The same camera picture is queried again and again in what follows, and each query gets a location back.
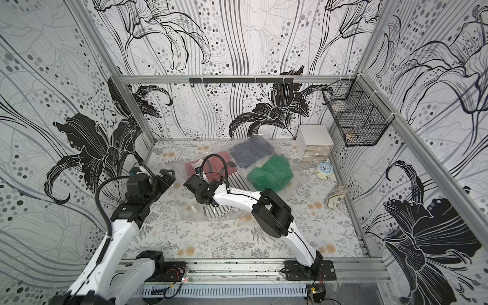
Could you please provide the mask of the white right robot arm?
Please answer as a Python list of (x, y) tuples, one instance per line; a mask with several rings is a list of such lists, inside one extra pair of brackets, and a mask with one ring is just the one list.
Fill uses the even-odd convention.
[(245, 191), (229, 188), (218, 180), (206, 182), (197, 175), (190, 176), (184, 187), (202, 205), (230, 206), (252, 214), (265, 233), (283, 239), (304, 269), (318, 273), (321, 253), (306, 241), (294, 222), (292, 209), (272, 189)]

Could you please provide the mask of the clear plastic vacuum bag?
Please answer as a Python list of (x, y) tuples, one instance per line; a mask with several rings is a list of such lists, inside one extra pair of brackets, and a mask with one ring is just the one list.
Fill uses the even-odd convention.
[[(297, 159), (297, 153), (292, 141), (266, 140), (274, 147), (275, 151), (273, 155), (284, 155), (292, 167), (292, 162)], [(229, 149), (231, 147), (244, 141), (246, 140), (199, 139), (162, 141), (158, 143), (151, 155), (151, 163), (158, 167), (174, 170), (176, 176), (176, 182), (170, 188), (169, 193), (158, 204), (158, 207), (167, 208), (175, 218), (182, 221), (213, 222), (204, 220), (201, 210), (202, 204), (197, 203), (194, 194), (183, 186), (184, 182), (190, 178), (186, 173), (184, 164), (190, 161), (204, 159), (212, 153), (218, 154), (219, 152), (227, 151), (230, 154)], [(260, 159), (247, 169), (237, 166), (238, 171), (229, 175), (230, 187), (246, 191), (256, 191), (257, 189), (247, 179), (247, 175), (255, 167), (264, 165), (273, 155)]]

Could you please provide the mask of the red garment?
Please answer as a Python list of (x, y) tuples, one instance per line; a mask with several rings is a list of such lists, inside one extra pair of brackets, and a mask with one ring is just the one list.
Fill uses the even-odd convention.
[[(236, 163), (232, 160), (230, 154), (227, 151), (219, 152), (218, 155), (221, 156), (222, 159), (225, 161), (227, 173), (229, 175), (232, 175), (238, 171)], [(207, 162), (203, 165), (203, 168), (202, 162), (203, 159), (199, 159), (185, 163), (184, 165), (187, 175), (199, 175), (200, 172), (203, 172), (203, 178), (208, 182), (221, 180), (225, 177), (224, 164), (218, 157), (209, 158)]]

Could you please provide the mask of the black white striped tank top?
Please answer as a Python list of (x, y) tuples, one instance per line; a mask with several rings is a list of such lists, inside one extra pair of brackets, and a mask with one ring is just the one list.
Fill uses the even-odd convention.
[(216, 205), (216, 203), (202, 203), (202, 213), (206, 221), (229, 220), (241, 216), (242, 212), (228, 205)]

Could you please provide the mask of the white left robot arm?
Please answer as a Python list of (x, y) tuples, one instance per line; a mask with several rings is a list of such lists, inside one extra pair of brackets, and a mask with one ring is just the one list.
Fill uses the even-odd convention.
[(108, 232), (80, 276), (51, 304), (127, 304), (146, 280), (160, 280), (168, 271), (160, 251), (141, 252), (128, 271), (118, 274), (119, 263), (151, 212), (150, 206), (175, 182), (173, 170), (154, 175), (146, 166), (134, 167), (127, 180), (124, 202), (111, 217), (103, 215)]

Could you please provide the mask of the green knit garment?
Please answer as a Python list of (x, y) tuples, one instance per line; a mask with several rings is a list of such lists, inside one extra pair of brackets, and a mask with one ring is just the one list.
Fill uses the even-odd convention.
[(293, 177), (290, 163), (284, 155), (273, 155), (264, 165), (255, 167), (247, 175), (258, 191), (271, 189), (276, 193), (284, 189)]

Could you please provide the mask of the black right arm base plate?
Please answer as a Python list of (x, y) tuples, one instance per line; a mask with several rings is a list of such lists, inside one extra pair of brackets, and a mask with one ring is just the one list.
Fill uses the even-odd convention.
[(285, 261), (284, 267), (280, 271), (285, 275), (286, 280), (290, 282), (337, 280), (332, 261), (322, 261), (317, 267), (303, 266), (297, 261)]

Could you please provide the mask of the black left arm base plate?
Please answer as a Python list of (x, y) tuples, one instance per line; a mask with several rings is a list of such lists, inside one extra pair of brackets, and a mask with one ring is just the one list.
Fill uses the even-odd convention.
[(162, 268), (156, 268), (155, 273), (146, 282), (179, 282), (184, 277), (186, 262), (170, 261)]

